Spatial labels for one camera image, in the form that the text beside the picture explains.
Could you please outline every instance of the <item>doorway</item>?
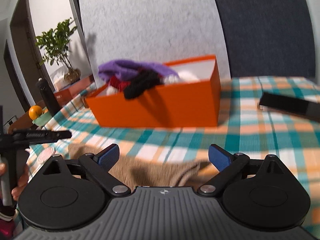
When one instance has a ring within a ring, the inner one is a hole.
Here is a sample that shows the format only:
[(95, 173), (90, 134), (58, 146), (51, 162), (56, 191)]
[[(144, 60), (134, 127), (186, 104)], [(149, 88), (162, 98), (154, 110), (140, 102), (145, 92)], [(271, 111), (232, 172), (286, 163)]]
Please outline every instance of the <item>doorway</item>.
[(7, 67), (7, 71), (8, 71), (12, 86), (14, 88), (14, 91), (17, 94), (17, 97), (20, 101), (20, 104), (21, 104), (23, 110), (25, 112), (27, 112), (30, 108), (30, 104), (29, 104), (29, 102), (23, 92), (23, 89), (20, 85), (17, 73), (14, 69), (7, 41), (4, 46), (3, 58), (4, 58), (5, 66)]
[(36, 36), (28, 0), (18, 0), (10, 22), (10, 31), (22, 74), (34, 101), (37, 103), (42, 100), (40, 91), (36, 87), (39, 78), (45, 78), (51, 89), (54, 90), (54, 88), (45, 65), (39, 64), (42, 56), (39, 48), (35, 45)]

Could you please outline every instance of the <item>orange box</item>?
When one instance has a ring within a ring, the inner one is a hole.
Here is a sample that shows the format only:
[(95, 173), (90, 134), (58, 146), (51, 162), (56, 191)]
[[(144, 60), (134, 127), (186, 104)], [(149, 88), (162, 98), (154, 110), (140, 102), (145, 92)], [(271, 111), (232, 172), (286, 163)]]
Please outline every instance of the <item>orange box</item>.
[(140, 97), (104, 95), (107, 84), (86, 102), (100, 126), (137, 128), (214, 127), (218, 125), (220, 78), (215, 55), (164, 63), (185, 82), (159, 85)]

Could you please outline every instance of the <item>green leaves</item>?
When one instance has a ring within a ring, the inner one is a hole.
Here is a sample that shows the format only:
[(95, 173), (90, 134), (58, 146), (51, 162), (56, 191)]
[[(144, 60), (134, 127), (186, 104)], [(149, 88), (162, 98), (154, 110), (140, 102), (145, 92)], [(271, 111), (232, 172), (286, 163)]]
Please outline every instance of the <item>green leaves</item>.
[(63, 62), (67, 67), (72, 67), (68, 59), (70, 36), (76, 31), (77, 26), (70, 29), (70, 25), (74, 22), (71, 18), (66, 19), (57, 24), (55, 29), (50, 29), (47, 32), (42, 32), (41, 36), (36, 36), (36, 45), (42, 49), (45, 48), (46, 52), (42, 57), (42, 65), (45, 61), (52, 66), (56, 61)]

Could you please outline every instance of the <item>plant pot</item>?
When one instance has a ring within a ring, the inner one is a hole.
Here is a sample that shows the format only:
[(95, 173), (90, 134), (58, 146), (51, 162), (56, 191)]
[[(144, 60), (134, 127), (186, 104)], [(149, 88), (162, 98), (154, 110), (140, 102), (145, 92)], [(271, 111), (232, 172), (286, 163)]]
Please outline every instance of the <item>plant pot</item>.
[(64, 75), (64, 79), (71, 85), (80, 80), (81, 71), (79, 69), (68, 68), (67, 73)]

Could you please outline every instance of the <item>tan cloth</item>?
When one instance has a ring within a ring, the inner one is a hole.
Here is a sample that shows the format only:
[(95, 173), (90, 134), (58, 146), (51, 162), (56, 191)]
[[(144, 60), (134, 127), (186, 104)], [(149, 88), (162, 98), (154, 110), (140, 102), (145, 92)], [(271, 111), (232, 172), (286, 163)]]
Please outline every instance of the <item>tan cloth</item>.
[[(84, 144), (70, 144), (70, 159), (77, 159), (85, 153), (97, 154), (102, 148)], [(120, 155), (118, 162), (109, 173), (127, 185), (131, 190), (136, 186), (179, 187), (189, 178), (208, 165), (208, 162), (148, 163), (138, 158)]]

